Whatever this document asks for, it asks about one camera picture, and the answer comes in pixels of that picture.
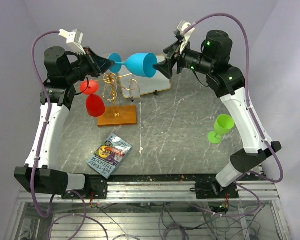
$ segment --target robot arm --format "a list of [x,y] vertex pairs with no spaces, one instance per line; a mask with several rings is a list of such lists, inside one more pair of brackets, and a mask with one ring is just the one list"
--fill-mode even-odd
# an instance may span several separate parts
[[[74,84],[83,81],[87,75],[99,77],[115,63],[100,57],[89,47],[82,47],[83,33],[75,30],[67,32],[60,30],[60,36],[67,39],[66,43],[75,52],[65,51],[62,47],[50,47],[44,52],[44,65],[47,69],[47,80],[44,82],[51,100],[51,114],[43,137],[40,159],[35,172],[35,192],[43,194],[63,195],[69,190],[90,192],[90,181],[84,174],[73,174],[58,171],[58,147],[63,132],[63,126],[69,115],[72,102],[76,95]],[[77,61],[70,63],[68,55],[77,57]],[[36,151],[45,116],[48,111],[46,96],[41,92],[41,112],[38,130],[33,147],[24,167],[16,167],[15,178],[30,192],[31,173],[35,164]]]
[[[245,78],[237,67],[229,64],[232,40],[224,31],[209,31],[201,45],[201,52],[197,52],[190,49],[191,35],[187,35],[192,34],[193,31],[186,33],[185,37],[181,36],[183,29],[188,26],[189,23],[184,20],[179,24],[174,32],[177,41],[163,50],[167,54],[165,61],[153,67],[168,79],[172,78],[175,64],[177,64],[177,74],[187,68],[194,73],[206,75],[208,86],[215,92],[217,98],[221,99],[234,119],[243,142],[243,149],[234,153],[230,157],[230,163],[216,176],[218,184],[225,188],[272,154],[263,142],[249,112],[245,95]],[[251,102],[249,108],[252,108],[260,122]],[[279,151],[282,148],[280,142],[273,142],[263,126],[260,126],[272,149],[275,152]]]

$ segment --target purple wall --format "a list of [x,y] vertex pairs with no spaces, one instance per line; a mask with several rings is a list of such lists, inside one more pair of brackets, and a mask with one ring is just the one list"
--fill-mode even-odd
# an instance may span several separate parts
[[[0,240],[20,189],[14,169],[24,165],[39,122],[40,87],[30,54],[38,33],[21,0],[0,1]],[[41,59],[43,47],[37,49]]]
[[[280,0],[251,53],[250,94],[263,126],[282,144],[277,184],[293,239],[300,240],[300,0]],[[265,172],[278,179],[273,158]]]
[[[174,30],[182,19],[191,23],[211,13],[236,16],[246,27],[251,46],[259,36],[278,0],[24,0],[40,32],[55,29],[84,32],[84,46],[99,55],[120,53],[162,54],[176,41]],[[198,25],[191,48],[199,51],[208,31],[226,31],[233,40],[231,64],[245,67],[244,39],[234,21],[214,17]],[[49,46],[64,46],[64,39],[47,37]]]

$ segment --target gray stone surface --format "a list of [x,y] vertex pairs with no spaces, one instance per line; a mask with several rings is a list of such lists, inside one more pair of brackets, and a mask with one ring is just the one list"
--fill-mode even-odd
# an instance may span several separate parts
[[137,107],[138,124],[130,126],[98,127],[97,118],[90,117],[86,111],[87,96],[77,96],[59,145],[59,169],[68,173],[95,174],[86,161],[114,133],[132,145],[132,150],[117,168],[117,175],[221,171],[231,154],[243,147],[236,127],[223,136],[220,144],[212,144],[207,139],[218,115],[229,114],[228,110],[189,70],[175,74],[171,83],[170,90],[159,92],[158,96],[144,95],[133,103],[118,91],[118,105],[135,104]]

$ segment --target book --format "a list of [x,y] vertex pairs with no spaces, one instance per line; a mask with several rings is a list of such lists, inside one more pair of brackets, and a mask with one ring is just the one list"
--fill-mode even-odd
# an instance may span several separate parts
[[131,148],[129,143],[111,133],[104,144],[87,160],[87,164],[108,179]]

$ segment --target wooden block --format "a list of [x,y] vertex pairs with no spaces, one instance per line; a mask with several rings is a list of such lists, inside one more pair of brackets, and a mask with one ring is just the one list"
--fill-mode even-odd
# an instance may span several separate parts
[[117,117],[115,117],[115,107],[106,106],[104,114],[98,117],[98,127],[137,124],[136,105],[116,106],[116,109],[119,113]]

